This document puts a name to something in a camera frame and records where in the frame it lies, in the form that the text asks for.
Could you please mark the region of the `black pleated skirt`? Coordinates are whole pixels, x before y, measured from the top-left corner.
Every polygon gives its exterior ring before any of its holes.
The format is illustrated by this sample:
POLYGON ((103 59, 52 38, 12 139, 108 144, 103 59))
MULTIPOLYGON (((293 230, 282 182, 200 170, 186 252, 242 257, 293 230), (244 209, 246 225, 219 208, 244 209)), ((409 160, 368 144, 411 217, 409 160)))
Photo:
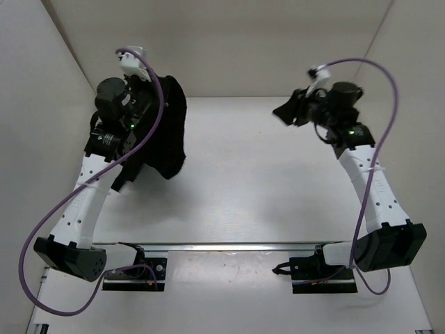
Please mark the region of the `black pleated skirt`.
POLYGON ((159 77, 159 82, 165 102, 160 123, 148 142, 122 164, 123 168, 111 186, 114 191, 119 191, 128 181, 133 182, 144 165, 169 180, 184 164, 186 97, 173 76, 159 77))

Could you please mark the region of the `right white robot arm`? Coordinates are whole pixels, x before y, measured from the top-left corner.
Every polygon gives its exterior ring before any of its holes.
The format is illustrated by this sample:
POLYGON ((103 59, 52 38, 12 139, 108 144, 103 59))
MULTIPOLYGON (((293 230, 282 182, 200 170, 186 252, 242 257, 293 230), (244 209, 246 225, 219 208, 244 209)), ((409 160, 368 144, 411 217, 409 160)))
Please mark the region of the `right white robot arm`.
POLYGON ((297 89, 273 110, 285 125, 311 123, 327 130, 323 142, 332 146, 362 203, 357 221, 365 222, 366 234, 325 244, 320 256, 312 260, 312 272, 323 279, 337 267, 370 272, 408 266, 427 236, 423 224, 413 223, 397 201, 378 161, 378 146, 368 127, 358 120, 355 103, 362 95, 359 86, 337 82, 330 90, 297 89))

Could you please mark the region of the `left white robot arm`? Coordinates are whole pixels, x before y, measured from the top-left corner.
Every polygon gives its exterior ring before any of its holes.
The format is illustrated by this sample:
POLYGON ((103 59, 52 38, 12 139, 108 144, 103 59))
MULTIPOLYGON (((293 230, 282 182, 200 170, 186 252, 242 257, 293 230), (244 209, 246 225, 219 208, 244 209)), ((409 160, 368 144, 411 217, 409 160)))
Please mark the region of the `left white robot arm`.
POLYGON ((107 252, 93 245, 100 211, 111 190, 132 178, 140 154, 163 113, 158 80, 111 77, 97 87, 96 112, 76 185, 48 237, 38 237, 33 250, 57 271, 93 282, 106 269, 107 252))

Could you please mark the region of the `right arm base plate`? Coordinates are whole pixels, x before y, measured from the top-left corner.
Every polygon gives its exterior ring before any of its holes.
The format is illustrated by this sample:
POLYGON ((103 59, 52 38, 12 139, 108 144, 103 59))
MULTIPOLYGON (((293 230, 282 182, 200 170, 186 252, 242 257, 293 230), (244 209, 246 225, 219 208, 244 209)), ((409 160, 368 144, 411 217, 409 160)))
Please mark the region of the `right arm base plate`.
POLYGON ((293 294, 354 294, 354 274, 344 266, 330 266, 323 258, 289 258, 293 294))

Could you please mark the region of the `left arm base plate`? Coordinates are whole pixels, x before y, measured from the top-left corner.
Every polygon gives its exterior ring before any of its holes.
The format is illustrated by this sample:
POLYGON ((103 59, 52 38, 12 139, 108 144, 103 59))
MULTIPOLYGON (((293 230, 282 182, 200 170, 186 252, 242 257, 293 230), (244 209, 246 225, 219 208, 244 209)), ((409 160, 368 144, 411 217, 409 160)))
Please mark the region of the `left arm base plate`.
POLYGON ((112 271, 105 275, 102 290, 111 292, 163 292, 168 265, 168 254, 160 252, 146 252, 145 267, 112 271))

